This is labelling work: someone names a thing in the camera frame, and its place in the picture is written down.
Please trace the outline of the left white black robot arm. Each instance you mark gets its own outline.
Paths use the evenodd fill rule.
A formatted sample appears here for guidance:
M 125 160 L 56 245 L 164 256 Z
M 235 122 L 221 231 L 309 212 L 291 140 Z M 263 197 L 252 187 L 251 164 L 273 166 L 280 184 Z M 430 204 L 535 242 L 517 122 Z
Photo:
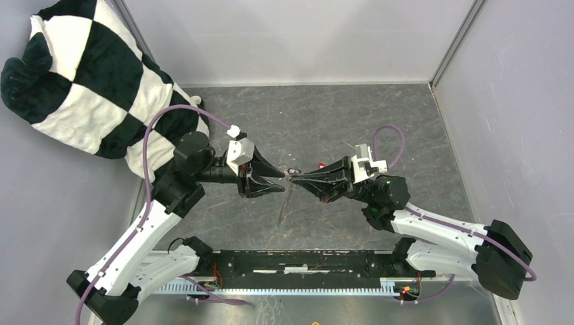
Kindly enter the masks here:
M 284 188 L 270 179 L 284 172 L 267 162 L 245 133 L 217 156 L 201 132 L 185 134 L 174 150 L 174 163 L 156 182 L 140 215 L 116 244 L 87 271 L 72 272 L 67 283 L 104 324 L 124 324 L 140 303 L 171 280 L 204 276 L 213 258 L 197 239 L 184 240 L 159 260 L 143 265 L 158 241 L 205 195 L 204 183 L 231 183 L 241 197 L 256 198 Z

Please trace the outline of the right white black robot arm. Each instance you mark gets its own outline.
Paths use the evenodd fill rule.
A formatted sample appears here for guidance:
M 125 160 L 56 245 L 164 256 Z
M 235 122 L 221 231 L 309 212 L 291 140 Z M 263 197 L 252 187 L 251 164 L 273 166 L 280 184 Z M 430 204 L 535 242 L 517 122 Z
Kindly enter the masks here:
M 399 276 L 415 270 L 465 276 L 509 300 L 518 299 L 525 282 L 537 280 L 531 251 L 507 223 L 468 223 L 417 207 L 410 202 L 406 179 L 389 175 L 388 169 L 385 160 L 356 154 L 289 180 L 323 203 L 340 198 L 362 202 L 361 212 L 372 228 L 401 234 L 391 257 Z

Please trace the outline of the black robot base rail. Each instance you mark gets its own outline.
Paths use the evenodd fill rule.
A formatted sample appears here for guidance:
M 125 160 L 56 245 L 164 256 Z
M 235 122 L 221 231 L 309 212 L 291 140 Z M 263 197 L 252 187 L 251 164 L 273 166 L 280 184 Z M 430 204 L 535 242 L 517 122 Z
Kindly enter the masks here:
M 406 261 L 401 239 L 394 251 L 215 251 L 193 236 L 182 241 L 200 260 L 190 275 L 217 280 L 224 289 L 371 289 L 381 278 L 432 278 Z

